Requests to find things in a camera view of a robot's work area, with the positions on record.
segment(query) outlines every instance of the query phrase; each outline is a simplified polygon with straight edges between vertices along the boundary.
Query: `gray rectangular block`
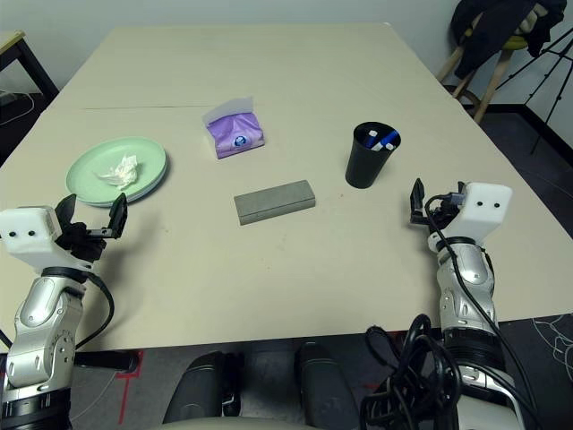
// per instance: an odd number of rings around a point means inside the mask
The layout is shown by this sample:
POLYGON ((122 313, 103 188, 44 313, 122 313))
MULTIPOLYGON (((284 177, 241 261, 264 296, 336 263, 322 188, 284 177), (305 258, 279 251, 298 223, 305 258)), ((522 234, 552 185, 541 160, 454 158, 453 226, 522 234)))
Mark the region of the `gray rectangular block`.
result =
POLYGON ((308 209, 316 204, 308 181, 274 186, 254 193, 237 195, 235 206, 241 225, 308 209))

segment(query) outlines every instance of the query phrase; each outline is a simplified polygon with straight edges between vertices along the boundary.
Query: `black cup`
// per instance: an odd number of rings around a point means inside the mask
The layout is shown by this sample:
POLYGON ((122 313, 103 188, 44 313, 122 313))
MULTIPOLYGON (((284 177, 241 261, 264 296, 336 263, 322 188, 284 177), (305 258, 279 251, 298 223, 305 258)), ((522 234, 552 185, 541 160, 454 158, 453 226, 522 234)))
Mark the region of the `black cup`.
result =
POLYGON ((374 122, 362 123, 355 128, 352 151, 346 167, 346 181, 355 188, 368 188, 372 185, 390 154, 400 145, 400 136, 396 136, 392 141, 394 150, 369 150, 365 144, 370 138, 368 132, 371 130, 378 133, 376 142, 379 142, 393 132, 394 128, 374 122))

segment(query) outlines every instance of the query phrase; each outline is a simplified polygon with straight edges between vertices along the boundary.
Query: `green plate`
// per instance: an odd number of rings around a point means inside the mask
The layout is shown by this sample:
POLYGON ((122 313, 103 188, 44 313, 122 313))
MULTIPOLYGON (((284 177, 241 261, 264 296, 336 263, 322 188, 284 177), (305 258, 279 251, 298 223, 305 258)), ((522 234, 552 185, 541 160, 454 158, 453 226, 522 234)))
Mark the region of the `green plate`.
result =
POLYGON ((144 137, 122 137, 94 146, 72 164, 65 177, 68 191, 77 194, 84 203, 105 204, 112 202, 120 193, 128 201, 141 191, 151 191, 154 182, 164 172, 167 163, 165 150, 144 137), (124 155, 137 157, 137 180, 122 191, 96 177, 109 168, 117 166, 124 155))

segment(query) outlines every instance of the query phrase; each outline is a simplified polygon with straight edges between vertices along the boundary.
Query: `purple tissue box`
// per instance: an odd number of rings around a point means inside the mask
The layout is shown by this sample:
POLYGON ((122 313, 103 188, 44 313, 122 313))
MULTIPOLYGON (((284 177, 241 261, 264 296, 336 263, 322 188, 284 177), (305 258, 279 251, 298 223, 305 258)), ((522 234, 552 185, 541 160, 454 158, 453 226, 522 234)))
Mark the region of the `purple tissue box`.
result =
POLYGON ((252 98, 230 100, 207 113, 203 122, 215 140, 218 159, 265 144, 259 121, 252 112, 252 98))

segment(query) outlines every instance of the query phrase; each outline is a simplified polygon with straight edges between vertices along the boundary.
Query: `pen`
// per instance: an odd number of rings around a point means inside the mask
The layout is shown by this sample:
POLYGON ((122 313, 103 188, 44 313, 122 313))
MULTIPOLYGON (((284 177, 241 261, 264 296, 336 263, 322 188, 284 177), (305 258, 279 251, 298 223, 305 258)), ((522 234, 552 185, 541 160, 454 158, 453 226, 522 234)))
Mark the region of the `pen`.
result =
POLYGON ((378 132, 375 130, 371 130, 370 132, 368 132, 368 135, 370 137, 368 138, 368 141, 366 141, 366 144, 364 146, 366 148, 370 149, 374 145, 374 141, 376 140, 376 136, 378 135, 378 132))
POLYGON ((373 147, 372 150, 373 151, 379 151, 382 148, 386 148, 387 150, 392 151, 395 146, 392 145, 392 141, 398 136, 398 132, 396 130, 391 131, 385 138, 383 138, 381 141, 379 141, 378 143, 376 143, 373 147))

